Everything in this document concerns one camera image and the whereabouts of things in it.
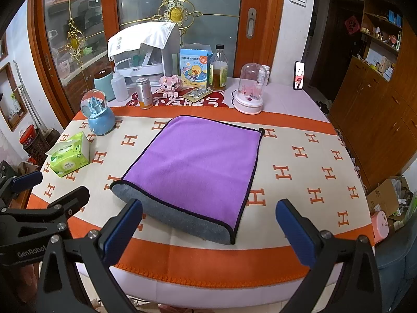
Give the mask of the cardboard box on floor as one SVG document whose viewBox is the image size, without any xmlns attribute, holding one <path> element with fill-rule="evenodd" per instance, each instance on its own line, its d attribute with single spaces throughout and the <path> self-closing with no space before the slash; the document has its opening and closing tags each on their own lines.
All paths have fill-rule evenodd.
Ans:
<svg viewBox="0 0 417 313">
<path fill-rule="evenodd" d="M 370 214 L 384 211 L 387 216 L 394 215 L 401 204 L 406 203 L 408 183 L 404 176 L 386 179 L 366 196 Z"/>
</svg>

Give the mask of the pink glass dome ornament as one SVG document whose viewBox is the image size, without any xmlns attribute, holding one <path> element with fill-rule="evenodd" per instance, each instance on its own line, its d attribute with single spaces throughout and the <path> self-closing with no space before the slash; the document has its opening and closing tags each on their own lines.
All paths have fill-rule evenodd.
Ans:
<svg viewBox="0 0 417 313">
<path fill-rule="evenodd" d="M 257 115 L 263 109 L 265 70 L 261 64 L 249 63 L 242 67 L 238 89 L 234 95 L 234 107 L 247 115 Z"/>
</svg>

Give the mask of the red white printed mat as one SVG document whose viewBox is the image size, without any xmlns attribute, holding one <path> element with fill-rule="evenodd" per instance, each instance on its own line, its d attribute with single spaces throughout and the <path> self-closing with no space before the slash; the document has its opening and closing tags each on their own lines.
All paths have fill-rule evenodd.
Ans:
<svg viewBox="0 0 417 313">
<path fill-rule="evenodd" d="M 164 97 L 162 93 L 153 93 L 153 105 L 154 106 L 207 106 L 207 107 L 229 107 L 224 101 L 223 92 L 212 92 L 206 95 L 204 98 L 192 103 L 190 100 L 184 98 L 184 95 L 189 89 L 180 91 L 177 97 Z"/>
</svg>

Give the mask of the silver orange can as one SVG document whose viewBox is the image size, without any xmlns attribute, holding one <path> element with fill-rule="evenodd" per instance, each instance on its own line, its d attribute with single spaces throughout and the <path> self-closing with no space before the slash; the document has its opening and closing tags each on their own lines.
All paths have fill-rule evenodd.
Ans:
<svg viewBox="0 0 417 313">
<path fill-rule="evenodd" d="M 147 110 L 153 106 L 151 84 L 148 78 L 139 77 L 136 80 L 136 92 L 139 99 L 139 107 Z"/>
</svg>

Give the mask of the gold blister pill pack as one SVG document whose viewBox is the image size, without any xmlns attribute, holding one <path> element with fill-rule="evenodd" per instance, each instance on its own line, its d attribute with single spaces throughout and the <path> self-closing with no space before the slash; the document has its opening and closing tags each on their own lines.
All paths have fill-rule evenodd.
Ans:
<svg viewBox="0 0 417 313">
<path fill-rule="evenodd" d="M 198 87 L 184 94 L 183 98 L 190 101 L 191 103 L 196 103 L 204 99 L 206 96 L 212 94 L 212 92 L 213 91 L 209 88 Z"/>
</svg>

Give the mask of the white dish rack appliance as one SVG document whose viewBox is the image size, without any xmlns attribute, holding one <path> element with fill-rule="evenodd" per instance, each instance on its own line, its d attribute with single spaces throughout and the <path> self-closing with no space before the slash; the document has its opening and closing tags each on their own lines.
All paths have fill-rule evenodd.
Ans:
<svg viewBox="0 0 417 313">
<path fill-rule="evenodd" d="M 178 53 L 170 49 L 160 50 L 142 45 L 139 50 L 123 52 L 116 55 L 114 69 L 123 77 L 135 81 L 139 77 L 146 77 L 153 86 L 159 84 L 162 76 L 178 74 Z"/>
</svg>

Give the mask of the amber liquid glass bottle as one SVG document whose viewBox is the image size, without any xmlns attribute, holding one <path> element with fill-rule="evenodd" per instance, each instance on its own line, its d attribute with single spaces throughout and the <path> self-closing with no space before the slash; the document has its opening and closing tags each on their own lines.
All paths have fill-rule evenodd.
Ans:
<svg viewBox="0 0 417 313">
<path fill-rule="evenodd" d="M 224 45 L 216 45 L 208 66 L 208 86 L 213 91 L 223 91 L 227 85 L 228 59 L 224 53 Z"/>
</svg>

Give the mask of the pink brick figure toy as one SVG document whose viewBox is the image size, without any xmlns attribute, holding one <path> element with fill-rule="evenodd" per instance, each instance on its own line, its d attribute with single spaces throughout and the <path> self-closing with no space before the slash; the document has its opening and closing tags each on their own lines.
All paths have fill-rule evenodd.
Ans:
<svg viewBox="0 0 417 313">
<path fill-rule="evenodd" d="M 178 90 L 182 87 L 182 80 L 176 75 L 162 76 L 159 83 L 161 86 L 157 89 L 157 92 L 168 96 L 177 95 Z"/>
</svg>

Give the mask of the white translucent plastic bottle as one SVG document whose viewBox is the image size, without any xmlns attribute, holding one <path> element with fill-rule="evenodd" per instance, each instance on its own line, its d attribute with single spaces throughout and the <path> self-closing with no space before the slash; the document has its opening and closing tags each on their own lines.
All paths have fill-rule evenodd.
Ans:
<svg viewBox="0 0 417 313">
<path fill-rule="evenodd" d="M 117 101 L 122 102 L 129 98 L 125 78 L 119 72 L 116 71 L 112 74 L 111 85 Z"/>
</svg>

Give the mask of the purple grey microfibre towel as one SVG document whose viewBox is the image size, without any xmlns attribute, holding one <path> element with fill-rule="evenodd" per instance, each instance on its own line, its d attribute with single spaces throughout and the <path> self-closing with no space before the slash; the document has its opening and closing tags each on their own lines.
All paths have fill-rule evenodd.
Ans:
<svg viewBox="0 0 417 313">
<path fill-rule="evenodd" d="M 173 229 L 235 243 L 264 129 L 182 115 L 171 119 L 110 186 Z"/>
</svg>

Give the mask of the blue duck carton box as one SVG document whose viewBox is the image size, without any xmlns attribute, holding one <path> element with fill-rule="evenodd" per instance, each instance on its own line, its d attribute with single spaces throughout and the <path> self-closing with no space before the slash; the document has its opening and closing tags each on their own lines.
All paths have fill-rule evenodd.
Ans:
<svg viewBox="0 0 417 313">
<path fill-rule="evenodd" d="M 182 46 L 180 49 L 180 73 L 184 87 L 206 87 L 208 62 L 212 54 L 210 45 L 194 43 Z"/>
</svg>

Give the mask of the green tissue pack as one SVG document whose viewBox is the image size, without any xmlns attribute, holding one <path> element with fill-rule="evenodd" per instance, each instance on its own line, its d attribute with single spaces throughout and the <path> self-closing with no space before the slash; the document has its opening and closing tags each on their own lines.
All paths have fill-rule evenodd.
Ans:
<svg viewBox="0 0 417 313">
<path fill-rule="evenodd" d="M 57 142 L 46 155 L 54 173 L 64 177 L 90 163 L 90 142 L 81 131 L 68 140 Z"/>
</svg>

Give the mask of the small white pill bottle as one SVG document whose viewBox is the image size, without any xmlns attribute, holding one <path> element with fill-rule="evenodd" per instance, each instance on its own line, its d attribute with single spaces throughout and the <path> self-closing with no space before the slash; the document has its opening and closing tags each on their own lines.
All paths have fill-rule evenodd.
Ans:
<svg viewBox="0 0 417 313">
<path fill-rule="evenodd" d="M 264 75 L 264 86 L 267 86 L 268 82 L 269 82 L 269 77 L 270 77 L 270 66 L 268 65 L 263 65 L 264 70 L 265 70 L 265 75 Z"/>
</svg>

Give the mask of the brown wooden cabinet shelves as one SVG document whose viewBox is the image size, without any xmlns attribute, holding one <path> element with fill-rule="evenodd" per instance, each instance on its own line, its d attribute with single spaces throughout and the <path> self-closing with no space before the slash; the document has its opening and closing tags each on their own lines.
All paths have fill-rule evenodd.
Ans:
<svg viewBox="0 0 417 313">
<path fill-rule="evenodd" d="M 388 0 L 364 1 L 359 33 L 329 116 L 372 191 L 416 158 L 416 33 Z"/>
</svg>

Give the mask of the smartphone standing upright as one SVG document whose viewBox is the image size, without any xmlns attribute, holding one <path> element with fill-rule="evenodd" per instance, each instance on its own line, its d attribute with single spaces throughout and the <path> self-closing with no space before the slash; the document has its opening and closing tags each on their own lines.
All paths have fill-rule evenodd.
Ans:
<svg viewBox="0 0 417 313">
<path fill-rule="evenodd" d="M 304 73 L 305 73 L 305 63 L 295 62 L 294 79 L 293 79 L 293 89 L 295 91 L 301 91 L 303 89 Z"/>
</svg>

